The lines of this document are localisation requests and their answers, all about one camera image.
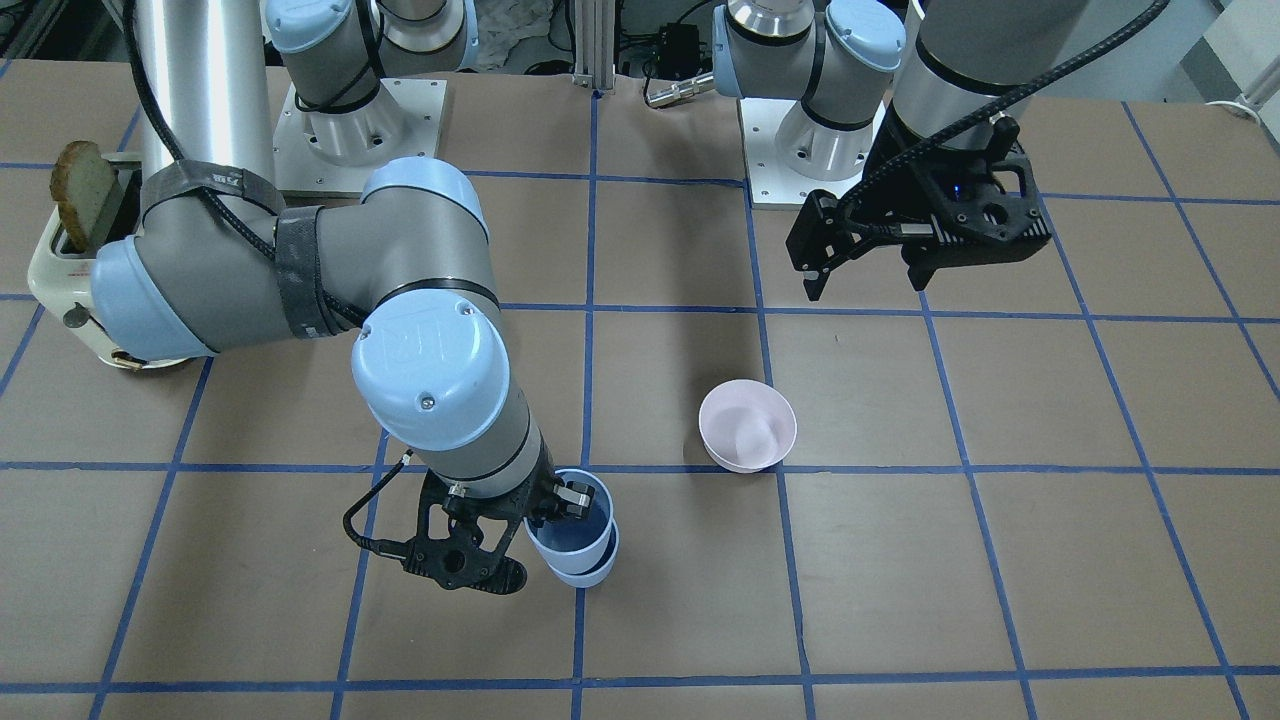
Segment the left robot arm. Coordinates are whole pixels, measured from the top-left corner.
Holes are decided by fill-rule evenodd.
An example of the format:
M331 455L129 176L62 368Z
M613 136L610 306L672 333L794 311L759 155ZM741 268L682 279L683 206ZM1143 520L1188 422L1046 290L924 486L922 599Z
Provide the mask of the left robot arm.
M713 74L730 97L797 102L835 133L886 105L845 196L813 190L786 240L817 301L829 275L897 246L914 290L936 272L1020 263L1050 241L1020 108L998 111L891 169L913 146L1050 70L1083 1L927 1L915 31L879 1L728 1L713 14Z

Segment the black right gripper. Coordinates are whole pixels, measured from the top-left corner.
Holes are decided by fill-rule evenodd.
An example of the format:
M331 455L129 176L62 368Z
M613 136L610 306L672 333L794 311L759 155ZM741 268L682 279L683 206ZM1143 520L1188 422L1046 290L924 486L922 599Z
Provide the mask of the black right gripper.
M596 489L581 480L556 478L541 455L509 492L493 498L461 498L428 471L419 501L416 536L407 541L403 569L439 587L513 594L525 587L526 568L507 556L525 520L579 521L590 516Z

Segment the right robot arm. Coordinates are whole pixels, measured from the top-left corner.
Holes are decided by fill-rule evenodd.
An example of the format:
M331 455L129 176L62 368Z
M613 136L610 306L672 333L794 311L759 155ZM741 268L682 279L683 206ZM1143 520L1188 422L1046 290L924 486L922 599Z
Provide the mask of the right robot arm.
M428 466L417 533L362 550L447 589L520 591L522 524L584 520L511 366L492 233L468 178L393 152L380 64L468 63L474 10L445 1L127 1L134 87L148 119L136 232L90 274L108 337L140 361L211 357L355 331L355 383L378 423ZM375 167L356 204L287 205L273 181L261 20L296 106L352 117Z

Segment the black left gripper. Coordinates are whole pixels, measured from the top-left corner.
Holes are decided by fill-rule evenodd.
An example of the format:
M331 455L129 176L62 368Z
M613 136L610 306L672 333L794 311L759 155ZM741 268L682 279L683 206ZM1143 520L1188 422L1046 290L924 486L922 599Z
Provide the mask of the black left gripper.
M1053 237L1018 120L980 127L977 150L932 149L860 195L860 222L881 243L899 243L908 281L924 291L938 269L1020 263ZM826 190L810 191L786 238L806 299L817 302L829 274L870 251Z

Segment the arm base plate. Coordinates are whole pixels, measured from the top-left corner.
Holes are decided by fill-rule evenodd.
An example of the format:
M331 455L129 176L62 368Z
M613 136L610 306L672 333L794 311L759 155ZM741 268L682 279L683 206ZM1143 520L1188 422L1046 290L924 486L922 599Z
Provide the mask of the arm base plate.
M273 135L274 184L287 197L356 199L397 158L434 158L448 105L445 79L384 79L346 114L302 111L291 86Z
M792 210L813 190L840 196L859 182L886 102L868 126L854 131L815 123L799 100L742 99L739 113L751 205Z

